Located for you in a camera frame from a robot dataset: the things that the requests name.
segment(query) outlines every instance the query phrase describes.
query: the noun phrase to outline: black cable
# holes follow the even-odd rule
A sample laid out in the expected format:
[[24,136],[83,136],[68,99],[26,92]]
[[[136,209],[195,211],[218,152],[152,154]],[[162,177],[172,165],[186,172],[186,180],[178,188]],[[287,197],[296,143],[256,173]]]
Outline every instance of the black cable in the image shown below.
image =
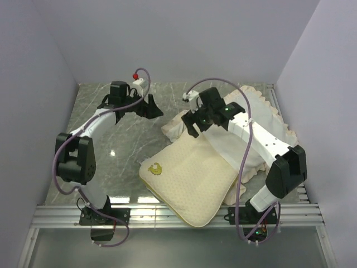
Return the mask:
[[83,199],[82,197],[80,197],[80,198],[77,199],[76,206],[78,207],[78,209],[79,209],[81,212],[83,212],[82,209],[81,209],[81,208],[79,207],[79,205],[78,205],[79,199],[82,199],[83,204],[85,204],[84,199]]

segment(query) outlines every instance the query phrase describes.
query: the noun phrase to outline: gray marble surface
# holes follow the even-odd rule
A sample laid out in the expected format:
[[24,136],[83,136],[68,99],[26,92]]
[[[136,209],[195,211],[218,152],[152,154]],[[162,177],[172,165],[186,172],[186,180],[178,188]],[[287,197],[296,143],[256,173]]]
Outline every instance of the gray marble surface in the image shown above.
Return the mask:
[[[126,114],[119,123],[107,131],[96,146],[98,179],[104,192],[113,203],[159,203],[150,191],[146,189],[139,178],[139,162],[145,157],[151,157],[170,144],[161,132],[161,127],[184,109],[187,103],[182,101],[182,94],[191,83],[152,83],[151,93],[164,116],[148,120],[133,113]],[[268,90],[263,83],[249,84],[260,90],[269,100]],[[225,83],[205,82],[198,85],[197,91],[216,86],[222,96],[230,93],[233,88]],[[81,84],[68,124],[70,132],[80,127],[95,112],[103,97],[109,93],[109,83]],[[265,174],[259,172],[245,184],[247,192],[242,195],[242,202],[251,198],[263,185]],[[64,189],[70,186],[60,181]],[[50,186],[46,204],[75,204],[78,193],[61,195],[53,183]],[[296,191],[288,195],[284,203],[297,203]]]

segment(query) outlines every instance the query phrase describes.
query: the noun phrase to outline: yellow emblem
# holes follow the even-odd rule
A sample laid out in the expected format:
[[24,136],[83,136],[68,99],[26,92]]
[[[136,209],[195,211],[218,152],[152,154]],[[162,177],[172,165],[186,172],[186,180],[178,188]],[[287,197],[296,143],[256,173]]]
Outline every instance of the yellow emblem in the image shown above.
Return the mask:
[[154,175],[160,175],[162,173],[162,167],[159,165],[159,163],[154,163],[151,165],[147,171],[150,171]]

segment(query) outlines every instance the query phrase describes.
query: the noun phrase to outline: marble table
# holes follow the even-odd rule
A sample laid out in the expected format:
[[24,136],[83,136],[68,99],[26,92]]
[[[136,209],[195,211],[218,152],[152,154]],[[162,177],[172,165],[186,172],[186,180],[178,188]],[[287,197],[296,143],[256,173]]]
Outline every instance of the marble table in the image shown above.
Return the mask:
[[[152,83],[151,93],[164,116],[148,120],[133,113],[126,114],[119,123],[107,131],[96,147],[97,171],[96,179],[104,192],[110,196],[112,203],[159,203],[147,190],[139,178],[140,163],[145,157],[151,157],[170,144],[169,139],[161,132],[161,127],[184,109],[187,103],[182,101],[182,94],[191,83]],[[267,85],[250,83],[256,90],[269,100]],[[233,88],[225,83],[204,82],[198,85],[197,91],[215,86],[222,96],[230,93]],[[95,112],[103,97],[109,93],[110,83],[80,84],[80,89],[68,123],[70,132],[80,127]],[[259,172],[248,183],[246,193],[241,197],[245,202],[251,198],[263,185],[265,174]],[[60,180],[64,189],[70,186]],[[46,199],[47,205],[75,204],[79,195],[61,195],[51,184]],[[282,203],[298,203],[297,191],[291,192]]]

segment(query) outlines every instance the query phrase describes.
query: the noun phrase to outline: white wall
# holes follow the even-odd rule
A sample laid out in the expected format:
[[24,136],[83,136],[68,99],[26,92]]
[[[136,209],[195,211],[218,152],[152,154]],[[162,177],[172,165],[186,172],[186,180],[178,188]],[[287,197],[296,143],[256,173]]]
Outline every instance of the white wall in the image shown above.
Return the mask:
[[306,149],[308,193],[340,267],[356,267],[357,2],[321,0],[277,83],[284,119]]
[[319,0],[33,0],[78,82],[276,82]]
[[0,1],[0,262],[16,267],[77,84],[28,0]]

